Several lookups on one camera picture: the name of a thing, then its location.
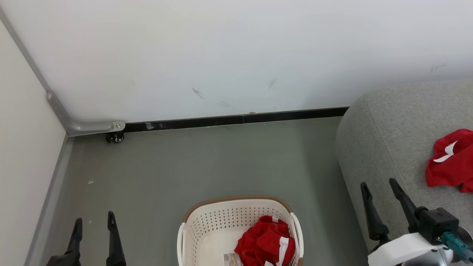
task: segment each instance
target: teal connector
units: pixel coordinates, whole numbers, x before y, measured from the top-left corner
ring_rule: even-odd
[[[453,250],[460,259],[465,263],[473,262],[473,252],[468,249],[467,245],[450,232],[442,234],[442,244]]]

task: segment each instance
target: basket bottom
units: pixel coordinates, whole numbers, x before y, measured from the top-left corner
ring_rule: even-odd
[[[198,266],[224,266],[223,254],[233,253],[237,247],[238,240],[249,227],[239,227],[213,231],[201,243],[197,249]]]

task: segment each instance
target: red clothing on sofa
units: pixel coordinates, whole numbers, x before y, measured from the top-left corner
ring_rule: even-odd
[[[435,155],[427,163],[427,186],[459,186],[473,191],[473,131],[459,129],[437,140]]]
[[[235,252],[244,266],[287,266],[296,243],[288,225],[272,216],[263,216],[238,241]]]

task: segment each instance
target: white plastic basket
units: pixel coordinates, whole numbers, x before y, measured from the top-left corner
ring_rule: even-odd
[[[299,221],[287,203],[272,196],[241,196],[208,200],[193,206],[177,234],[179,266],[223,266],[243,233],[263,215],[285,221],[296,242],[289,266],[302,266],[304,239]]]

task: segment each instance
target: black caster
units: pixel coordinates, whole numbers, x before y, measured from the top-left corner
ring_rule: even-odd
[[[107,133],[107,135],[105,136],[105,139],[107,140],[108,143],[112,143],[112,142],[120,143],[123,141],[124,138],[125,138],[125,135],[121,131],[114,132],[114,133]]]

